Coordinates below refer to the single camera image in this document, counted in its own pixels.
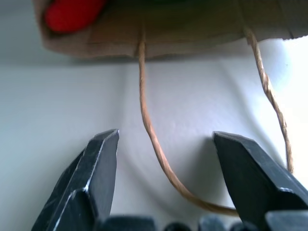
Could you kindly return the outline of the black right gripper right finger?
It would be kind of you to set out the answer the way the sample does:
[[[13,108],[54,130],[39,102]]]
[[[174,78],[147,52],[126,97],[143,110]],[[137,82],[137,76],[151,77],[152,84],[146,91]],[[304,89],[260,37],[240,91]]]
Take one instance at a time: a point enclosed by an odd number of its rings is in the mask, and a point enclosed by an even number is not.
[[[308,191],[254,140],[221,131],[213,142],[236,211],[257,231],[306,231]]]

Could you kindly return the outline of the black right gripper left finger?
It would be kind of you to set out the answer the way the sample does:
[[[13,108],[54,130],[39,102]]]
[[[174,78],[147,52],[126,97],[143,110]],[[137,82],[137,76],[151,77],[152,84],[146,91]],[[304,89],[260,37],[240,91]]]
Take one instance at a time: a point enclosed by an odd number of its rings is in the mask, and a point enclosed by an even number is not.
[[[119,130],[95,135],[63,171],[32,230],[97,231],[110,216]]]

